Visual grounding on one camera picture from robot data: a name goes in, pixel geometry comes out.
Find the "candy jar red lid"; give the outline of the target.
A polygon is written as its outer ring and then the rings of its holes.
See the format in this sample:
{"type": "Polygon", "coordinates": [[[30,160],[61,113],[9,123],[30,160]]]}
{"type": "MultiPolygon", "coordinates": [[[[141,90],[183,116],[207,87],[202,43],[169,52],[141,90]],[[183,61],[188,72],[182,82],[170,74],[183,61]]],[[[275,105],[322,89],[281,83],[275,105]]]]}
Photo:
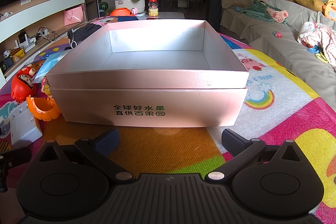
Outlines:
{"type": "Polygon", "coordinates": [[[158,0],[149,0],[148,16],[155,17],[159,15],[158,0]]]}

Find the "red daruma doll toy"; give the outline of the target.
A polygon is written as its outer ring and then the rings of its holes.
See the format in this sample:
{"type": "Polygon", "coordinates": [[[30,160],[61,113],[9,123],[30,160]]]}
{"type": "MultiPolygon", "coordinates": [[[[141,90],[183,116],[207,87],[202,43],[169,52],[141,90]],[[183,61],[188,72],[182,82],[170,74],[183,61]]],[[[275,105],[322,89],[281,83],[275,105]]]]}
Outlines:
{"type": "Polygon", "coordinates": [[[33,97],[37,91],[37,84],[33,83],[36,70],[32,64],[20,69],[11,82],[11,97],[18,104],[21,104],[27,97],[33,97]]]}

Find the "green and pink clothes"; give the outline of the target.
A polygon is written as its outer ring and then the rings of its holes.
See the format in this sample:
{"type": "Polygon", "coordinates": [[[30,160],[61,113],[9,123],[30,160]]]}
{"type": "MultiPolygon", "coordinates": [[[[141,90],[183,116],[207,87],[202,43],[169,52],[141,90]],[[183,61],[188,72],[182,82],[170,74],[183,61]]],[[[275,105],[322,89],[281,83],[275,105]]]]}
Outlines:
{"type": "Polygon", "coordinates": [[[232,9],[263,22],[288,24],[289,13],[286,10],[270,6],[264,0],[253,0],[249,7],[232,6],[232,9]]]}

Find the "orange plastic toy bowl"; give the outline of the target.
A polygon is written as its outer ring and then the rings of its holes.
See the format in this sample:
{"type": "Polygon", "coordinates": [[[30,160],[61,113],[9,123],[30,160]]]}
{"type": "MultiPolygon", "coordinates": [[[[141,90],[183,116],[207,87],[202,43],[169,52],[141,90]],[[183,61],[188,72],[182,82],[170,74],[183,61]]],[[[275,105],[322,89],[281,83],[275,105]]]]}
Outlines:
{"type": "Polygon", "coordinates": [[[45,122],[57,119],[61,111],[53,98],[27,97],[27,106],[33,116],[45,122]]]}

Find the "white patterned blanket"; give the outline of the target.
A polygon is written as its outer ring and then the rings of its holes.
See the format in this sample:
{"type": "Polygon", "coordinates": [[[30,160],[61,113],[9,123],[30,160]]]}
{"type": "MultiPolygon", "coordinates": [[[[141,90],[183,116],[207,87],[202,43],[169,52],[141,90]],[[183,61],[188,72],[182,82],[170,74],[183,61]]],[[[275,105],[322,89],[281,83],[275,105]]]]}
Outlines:
{"type": "Polygon", "coordinates": [[[326,61],[335,68],[335,30],[322,23],[305,22],[299,30],[297,41],[309,48],[317,46],[326,61]]]}

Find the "white power adapter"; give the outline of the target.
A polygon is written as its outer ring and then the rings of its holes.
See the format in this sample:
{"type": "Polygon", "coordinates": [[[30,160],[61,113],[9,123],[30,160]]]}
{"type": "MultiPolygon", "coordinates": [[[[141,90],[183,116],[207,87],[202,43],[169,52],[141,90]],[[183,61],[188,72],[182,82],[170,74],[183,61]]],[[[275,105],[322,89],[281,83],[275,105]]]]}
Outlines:
{"type": "Polygon", "coordinates": [[[23,102],[10,113],[11,146],[14,149],[27,147],[43,136],[38,120],[23,102]]]}

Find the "yellow duck plush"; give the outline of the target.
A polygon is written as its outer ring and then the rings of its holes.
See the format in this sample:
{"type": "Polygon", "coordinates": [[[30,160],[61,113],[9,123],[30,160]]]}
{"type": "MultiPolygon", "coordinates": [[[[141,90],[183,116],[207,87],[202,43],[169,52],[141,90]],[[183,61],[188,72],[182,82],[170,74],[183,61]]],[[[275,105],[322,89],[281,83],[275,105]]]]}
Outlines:
{"type": "Polygon", "coordinates": [[[328,0],[322,7],[323,14],[327,18],[336,21],[336,0],[328,0]]]}

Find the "colourful cartoon play mat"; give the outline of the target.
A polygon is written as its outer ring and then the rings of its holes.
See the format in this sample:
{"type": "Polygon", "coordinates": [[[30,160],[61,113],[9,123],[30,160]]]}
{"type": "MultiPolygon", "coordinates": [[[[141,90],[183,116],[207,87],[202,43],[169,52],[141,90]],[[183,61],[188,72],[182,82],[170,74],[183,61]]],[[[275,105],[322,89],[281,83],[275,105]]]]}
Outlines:
{"type": "Polygon", "coordinates": [[[248,70],[236,121],[218,127],[133,127],[38,120],[43,136],[14,149],[11,84],[1,90],[3,223],[335,223],[335,111],[264,53],[218,33],[248,70]],[[233,156],[231,129],[266,143],[226,182],[205,176],[233,156]],[[110,181],[76,147],[118,129],[108,156],[133,175],[110,181]]]}

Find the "orange round toy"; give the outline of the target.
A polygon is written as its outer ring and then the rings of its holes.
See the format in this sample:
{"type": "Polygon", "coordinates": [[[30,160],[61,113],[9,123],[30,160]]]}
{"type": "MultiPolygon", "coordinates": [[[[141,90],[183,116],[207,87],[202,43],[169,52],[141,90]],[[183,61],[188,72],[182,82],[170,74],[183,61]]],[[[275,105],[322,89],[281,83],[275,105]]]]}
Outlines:
{"type": "Polygon", "coordinates": [[[114,9],[110,16],[134,16],[133,12],[125,7],[114,9]]]}

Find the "pink paper bag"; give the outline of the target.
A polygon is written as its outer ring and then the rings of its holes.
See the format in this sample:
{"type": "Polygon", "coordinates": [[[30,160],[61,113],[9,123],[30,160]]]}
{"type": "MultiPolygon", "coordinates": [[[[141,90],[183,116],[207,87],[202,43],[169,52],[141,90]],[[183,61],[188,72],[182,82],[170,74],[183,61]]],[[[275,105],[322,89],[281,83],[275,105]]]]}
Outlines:
{"type": "Polygon", "coordinates": [[[80,23],[83,20],[84,20],[84,11],[82,6],[76,6],[74,8],[64,10],[63,12],[63,21],[65,26],[80,23]]]}

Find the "grey covered sofa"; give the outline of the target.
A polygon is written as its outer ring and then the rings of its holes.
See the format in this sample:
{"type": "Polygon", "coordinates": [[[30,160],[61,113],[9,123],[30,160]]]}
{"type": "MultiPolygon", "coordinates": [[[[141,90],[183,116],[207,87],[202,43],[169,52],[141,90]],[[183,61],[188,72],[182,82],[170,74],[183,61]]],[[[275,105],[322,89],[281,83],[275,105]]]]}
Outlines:
{"type": "Polygon", "coordinates": [[[286,0],[221,0],[221,4],[222,31],[235,34],[252,48],[284,65],[316,91],[332,109],[335,108],[335,68],[320,61],[297,40],[299,30],[306,22],[322,23],[332,30],[335,29],[335,22],[325,18],[321,12],[286,0]],[[234,9],[248,8],[253,1],[286,10],[289,13],[286,22],[265,22],[234,9]]]}

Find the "blue tissue pack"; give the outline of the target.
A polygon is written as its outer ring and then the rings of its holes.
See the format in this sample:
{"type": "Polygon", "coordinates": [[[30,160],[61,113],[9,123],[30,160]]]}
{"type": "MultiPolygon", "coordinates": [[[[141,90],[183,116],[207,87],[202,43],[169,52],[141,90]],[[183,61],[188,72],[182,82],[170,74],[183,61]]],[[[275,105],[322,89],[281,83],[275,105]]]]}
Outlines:
{"type": "Polygon", "coordinates": [[[46,74],[62,59],[64,58],[70,50],[53,53],[51,54],[43,63],[41,68],[38,70],[37,74],[33,79],[34,84],[38,84],[42,82],[42,79],[46,76],[46,74]]]}

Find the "white tv cabinet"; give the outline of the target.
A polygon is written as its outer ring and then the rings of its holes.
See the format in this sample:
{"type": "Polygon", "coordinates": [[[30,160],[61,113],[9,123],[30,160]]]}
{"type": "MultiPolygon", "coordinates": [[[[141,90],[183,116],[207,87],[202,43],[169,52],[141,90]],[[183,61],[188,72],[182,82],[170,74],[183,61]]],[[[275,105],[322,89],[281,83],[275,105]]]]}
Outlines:
{"type": "Polygon", "coordinates": [[[13,8],[15,13],[1,20],[1,52],[15,48],[22,30],[28,36],[34,36],[41,26],[58,32],[64,27],[63,11],[84,3],[85,0],[43,0],[23,6],[22,11],[13,8]]]}

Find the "black pouch with rings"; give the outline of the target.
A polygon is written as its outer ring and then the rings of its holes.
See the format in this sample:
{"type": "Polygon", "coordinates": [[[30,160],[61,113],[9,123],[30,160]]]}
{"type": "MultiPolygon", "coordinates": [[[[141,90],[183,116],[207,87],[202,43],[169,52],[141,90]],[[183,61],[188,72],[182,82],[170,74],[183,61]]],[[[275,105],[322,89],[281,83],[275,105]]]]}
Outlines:
{"type": "Polygon", "coordinates": [[[68,30],[67,37],[70,42],[69,46],[66,49],[69,50],[76,48],[81,42],[83,42],[86,38],[91,36],[100,28],[102,28],[102,26],[98,24],[88,23],[84,27],[80,27],[76,31],[68,30]]]}

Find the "pink cardboard gift box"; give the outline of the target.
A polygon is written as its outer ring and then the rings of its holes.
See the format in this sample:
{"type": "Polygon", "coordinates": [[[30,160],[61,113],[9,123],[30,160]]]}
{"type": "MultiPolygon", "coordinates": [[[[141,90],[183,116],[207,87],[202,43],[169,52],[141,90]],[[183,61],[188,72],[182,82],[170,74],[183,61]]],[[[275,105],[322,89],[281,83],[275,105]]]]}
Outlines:
{"type": "Polygon", "coordinates": [[[46,75],[69,122],[133,127],[231,126],[248,70],[204,20],[108,23],[46,75]]]}

